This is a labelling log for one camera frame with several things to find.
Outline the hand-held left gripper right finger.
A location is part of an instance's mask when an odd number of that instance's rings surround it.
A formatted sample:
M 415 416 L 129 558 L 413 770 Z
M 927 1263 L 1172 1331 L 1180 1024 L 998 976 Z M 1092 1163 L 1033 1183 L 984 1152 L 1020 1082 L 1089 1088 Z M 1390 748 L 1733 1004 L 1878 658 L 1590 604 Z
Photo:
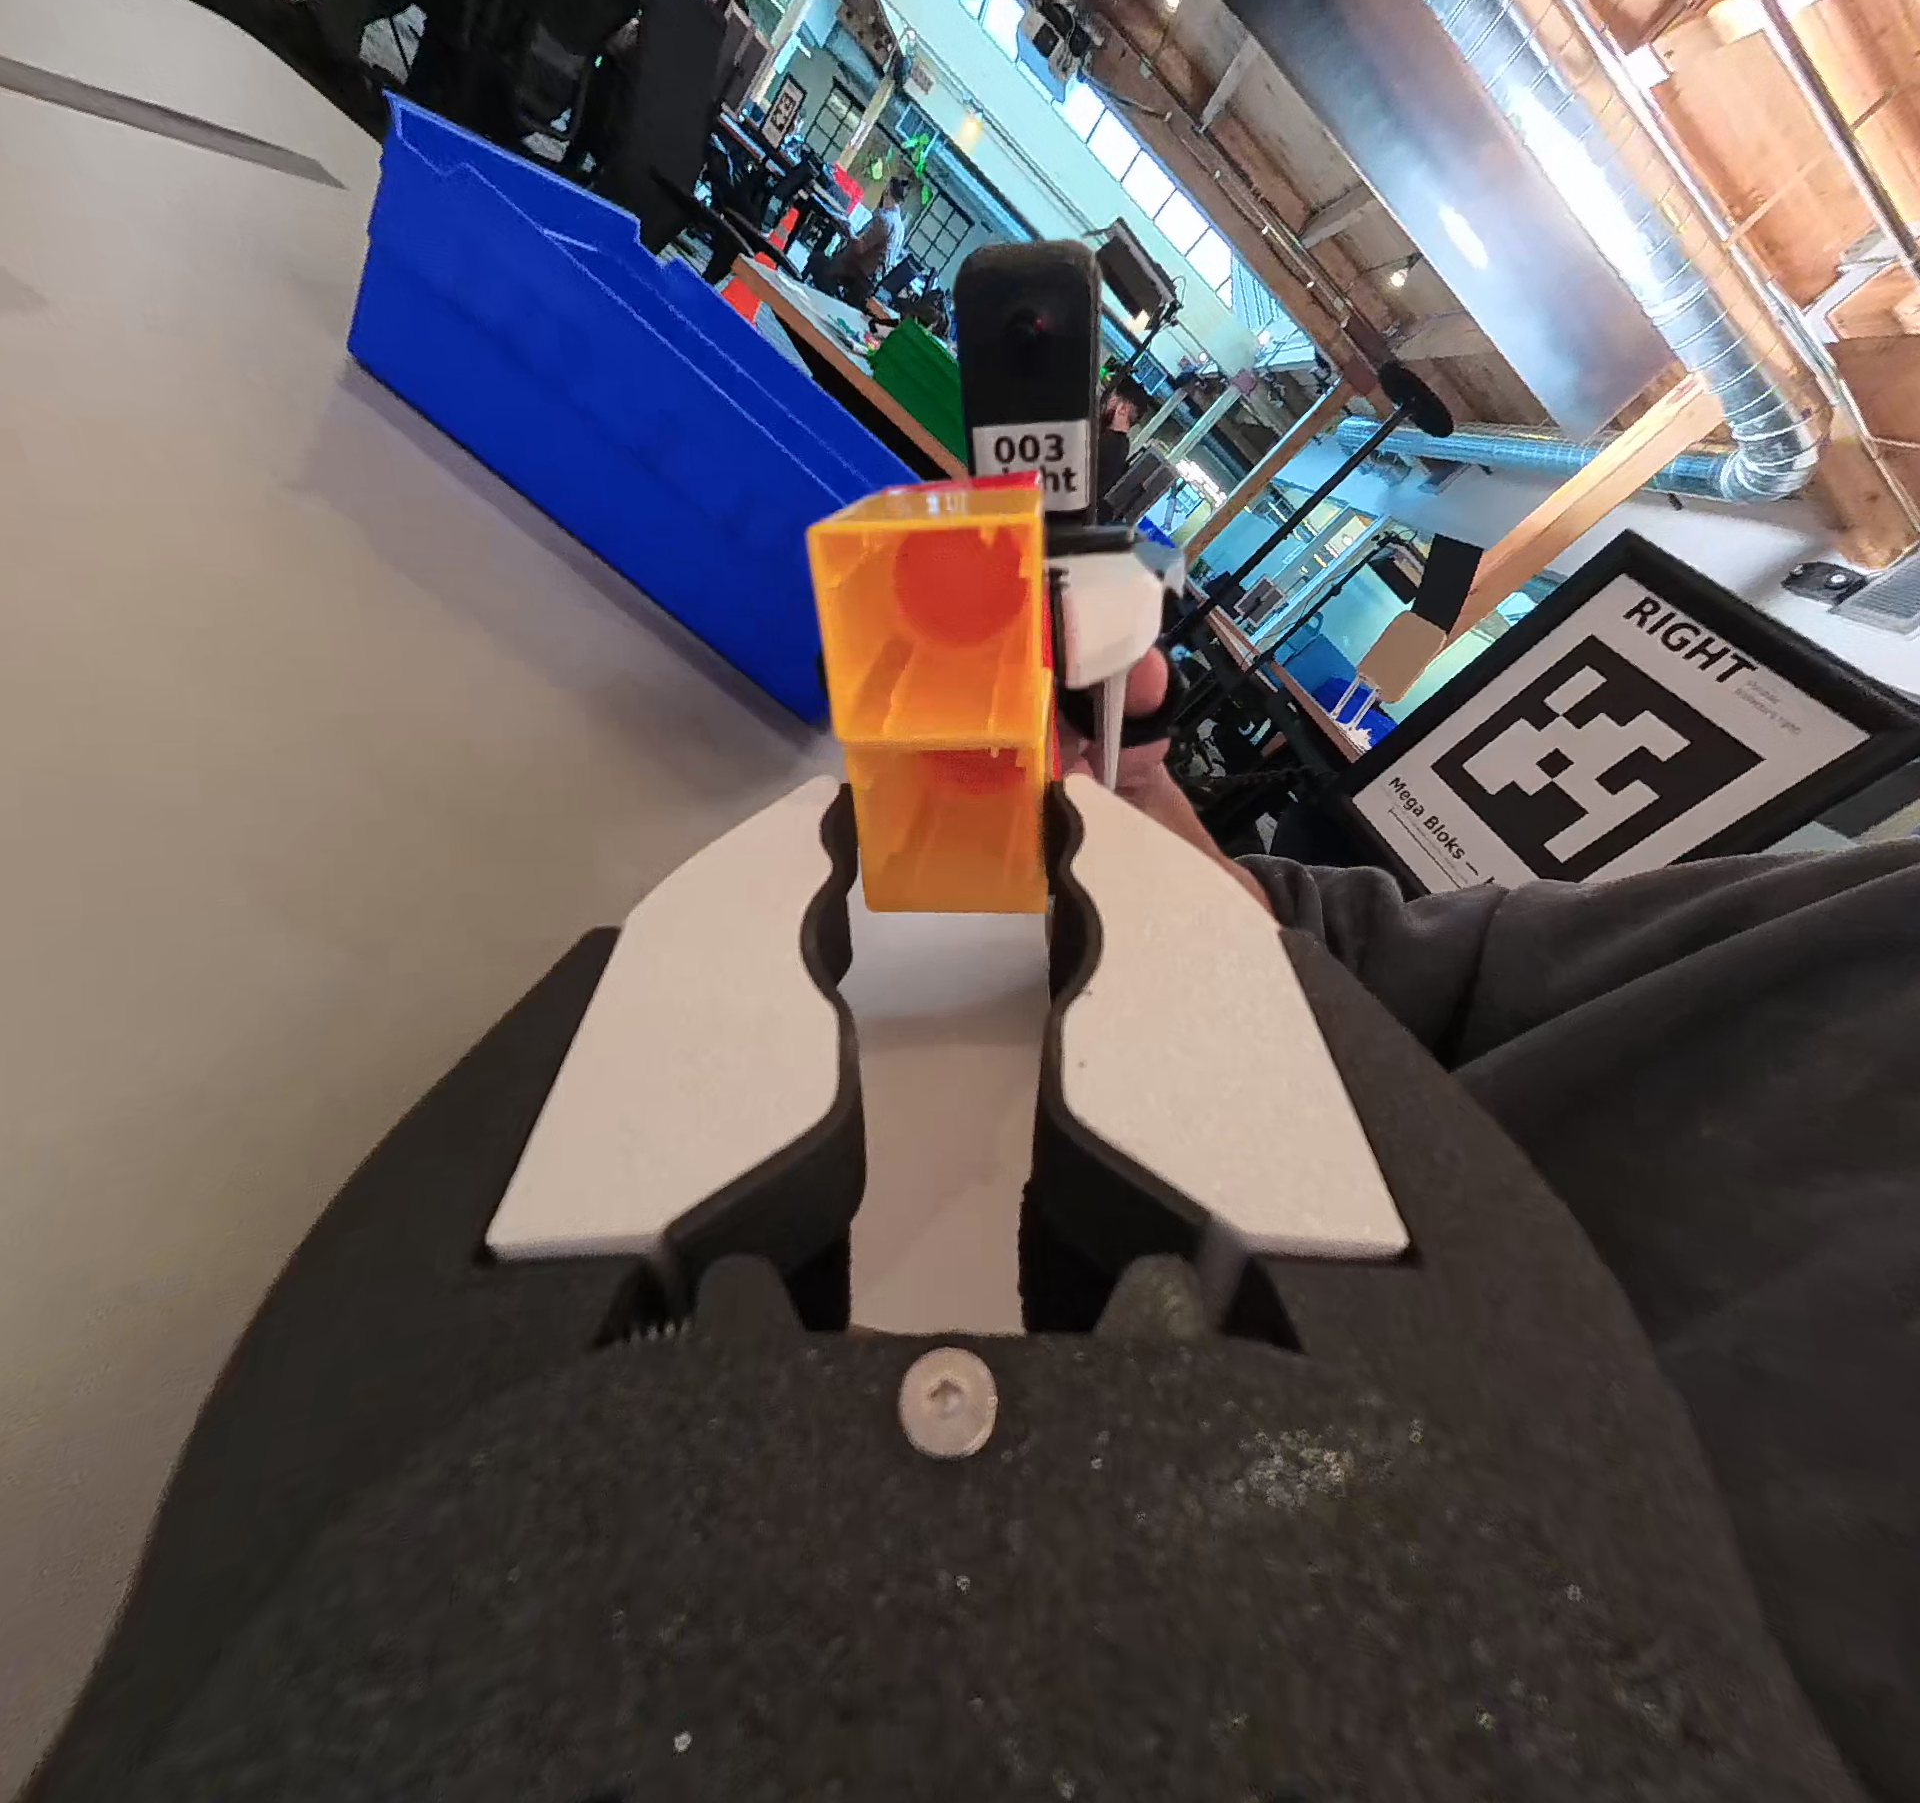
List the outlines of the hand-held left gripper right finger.
M 1088 1331 L 1169 1255 L 1201 1313 L 1288 1335 L 1272 1263 L 1410 1261 L 1407 1223 L 1279 926 L 1100 784 L 1046 802 L 1048 1012 L 1025 1323 Z

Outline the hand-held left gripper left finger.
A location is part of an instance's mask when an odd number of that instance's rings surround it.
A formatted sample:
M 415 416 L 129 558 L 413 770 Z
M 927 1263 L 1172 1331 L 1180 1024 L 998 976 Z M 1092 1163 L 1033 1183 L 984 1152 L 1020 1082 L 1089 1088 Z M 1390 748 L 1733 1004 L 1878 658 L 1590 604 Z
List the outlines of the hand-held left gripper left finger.
M 866 1185 L 852 794 L 816 776 L 626 916 L 486 1231 L 503 1261 L 806 1261 Z

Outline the red two-stud toy block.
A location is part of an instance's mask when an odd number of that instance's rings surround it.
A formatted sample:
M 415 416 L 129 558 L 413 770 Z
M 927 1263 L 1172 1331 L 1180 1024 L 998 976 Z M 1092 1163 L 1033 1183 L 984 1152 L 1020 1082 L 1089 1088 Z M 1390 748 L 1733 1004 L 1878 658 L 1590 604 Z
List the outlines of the red two-stud toy block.
M 894 560 L 907 644 L 897 734 L 933 750 L 1051 740 L 1051 598 L 1043 506 L 1027 478 L 916 488 L 924 516 Z

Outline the yellow single-stud toy block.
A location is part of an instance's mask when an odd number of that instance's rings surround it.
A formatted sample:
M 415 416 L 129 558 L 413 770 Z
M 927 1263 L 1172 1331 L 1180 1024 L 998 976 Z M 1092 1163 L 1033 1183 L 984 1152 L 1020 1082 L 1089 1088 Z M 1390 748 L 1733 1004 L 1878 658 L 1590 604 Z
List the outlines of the yellow single-stud toy block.
M 1010 752 L 1048 708 L 1033 474 L 900 486 L 806 532 L 832 732 L 852 748 Z
M 872 912 L 1037 916 L 1043 746 L 844 754 L 863 902 Z

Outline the blue plastic bin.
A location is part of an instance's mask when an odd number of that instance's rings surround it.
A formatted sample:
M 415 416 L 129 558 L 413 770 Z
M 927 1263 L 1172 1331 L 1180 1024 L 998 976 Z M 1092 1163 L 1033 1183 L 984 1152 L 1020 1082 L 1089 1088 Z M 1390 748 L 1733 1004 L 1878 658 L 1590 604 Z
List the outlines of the blue plastic bin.
M 779 708 L 827 714 L 806 532 L 913 474 L 640 222 L 389 122 L 350 358 Z

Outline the grey desk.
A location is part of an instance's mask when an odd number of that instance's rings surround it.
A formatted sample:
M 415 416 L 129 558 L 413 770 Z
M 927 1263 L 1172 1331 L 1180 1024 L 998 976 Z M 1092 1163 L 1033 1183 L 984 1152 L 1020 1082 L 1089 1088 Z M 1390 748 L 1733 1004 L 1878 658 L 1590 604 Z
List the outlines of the grey desk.
M 832 740 L 347 356 L 378 146 L 2 0 L 4 1799 L 347 1173 Z

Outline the person's right hand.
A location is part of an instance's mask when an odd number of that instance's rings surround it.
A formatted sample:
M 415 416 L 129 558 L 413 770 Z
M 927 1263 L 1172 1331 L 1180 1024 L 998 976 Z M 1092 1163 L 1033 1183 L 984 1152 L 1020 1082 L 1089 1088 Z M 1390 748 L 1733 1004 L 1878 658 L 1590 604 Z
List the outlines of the person's right hand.
M 1253 904 L 1275 916 L 1264 884 L 1237 860 L 1229 858 L 1209 836 L 1188 796 L 1173 782 L 1165 766 L 1165 746 L 1133 746 L 1115 754 L 1115 794 L 1162 830 L 1203 856 L 1223 876 L 1232 878 Z

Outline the green box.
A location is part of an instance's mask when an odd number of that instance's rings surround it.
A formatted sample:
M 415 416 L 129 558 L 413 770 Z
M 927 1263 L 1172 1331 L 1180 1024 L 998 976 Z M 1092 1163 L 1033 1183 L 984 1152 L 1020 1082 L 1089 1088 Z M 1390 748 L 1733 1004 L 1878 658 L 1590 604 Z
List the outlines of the green box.
M 870 368 L 876 384 L 963 468 L 962 376 L 944 340 L 917 322 L 900 322 L 873 348 Z

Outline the wooden background table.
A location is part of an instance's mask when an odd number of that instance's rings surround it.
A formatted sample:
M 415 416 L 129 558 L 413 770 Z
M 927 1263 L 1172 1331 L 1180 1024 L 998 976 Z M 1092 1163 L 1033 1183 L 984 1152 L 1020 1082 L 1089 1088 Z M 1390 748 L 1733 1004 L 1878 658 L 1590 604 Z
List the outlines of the wooden background table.
M 749 256 L 732 260 L 728 288 L 748 292 L 786 336 L 797 346 L 803 368 L 880 442 L 924 480 L 958 480 L 969 472 L 929 430 L 924 428 L 883 386 L 866 358 L 811 304 L 808 288 L 779 270 L 767 270 Z

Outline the black tripod stand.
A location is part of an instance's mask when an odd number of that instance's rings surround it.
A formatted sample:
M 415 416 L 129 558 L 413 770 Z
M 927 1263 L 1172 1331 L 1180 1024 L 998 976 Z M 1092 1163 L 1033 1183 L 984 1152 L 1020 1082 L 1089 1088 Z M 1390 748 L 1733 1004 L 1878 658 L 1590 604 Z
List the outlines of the black tripod stand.
M 1380 386 L 1390 398 L 1388 416 L 1378 422 L 1360 444 L 1343 456 L 1336 470 L 1312 492 L 1301 496 L 1286 520 L 1277 522 L 1267 536 L 1232 568 L 1215 572 L 1203 586 L 1192 584 L 1192 592 L 1201 610 L 1228 606 L 1242 594 L 1243 584 L 1260 564 L 1300 526 L 1312 520 L 1312 512 L 1332 500 L 1339 486 L 1361 466 L 1380 454 L 1382 446 L 1404 426 L 1413 426 L 1425 436 L 1447 438 L 1453 434 L 1453 418 L 1444 400 L 1402 362 L 1388 362 L 1380 368 Z

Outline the black office chair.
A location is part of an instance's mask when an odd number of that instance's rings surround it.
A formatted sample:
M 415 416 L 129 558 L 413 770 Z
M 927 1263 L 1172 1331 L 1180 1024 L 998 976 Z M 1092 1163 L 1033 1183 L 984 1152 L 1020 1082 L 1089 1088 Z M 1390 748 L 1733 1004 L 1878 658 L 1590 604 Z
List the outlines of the black office chair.
M 691 220 L 707 156 L 728 12 L 707 0 L 643 0 L 622 72 L 599 192 L 657 256 Z

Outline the black white marker poster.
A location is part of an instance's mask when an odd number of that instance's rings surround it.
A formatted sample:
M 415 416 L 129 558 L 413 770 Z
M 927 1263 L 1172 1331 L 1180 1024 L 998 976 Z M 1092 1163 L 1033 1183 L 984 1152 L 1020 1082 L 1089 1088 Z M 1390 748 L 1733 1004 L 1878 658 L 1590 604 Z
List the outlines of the black white marker poster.
M 1916 758 L 1916 704 L 1623 532 L 1332 784 L 1407 894 L 1750 856 Z

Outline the silver ventilation duct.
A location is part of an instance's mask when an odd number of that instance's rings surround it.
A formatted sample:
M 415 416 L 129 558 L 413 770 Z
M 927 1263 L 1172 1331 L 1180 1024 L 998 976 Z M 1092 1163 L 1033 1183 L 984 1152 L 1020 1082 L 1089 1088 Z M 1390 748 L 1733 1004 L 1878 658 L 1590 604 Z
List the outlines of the silver ventilation duct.
M 1812 482 L 1827 396 L 1714 234 L 1591 0 L 1417 0 L 1518 148 L 1594 244 L 1730 438 L 1717 502 L 1788 500 Z

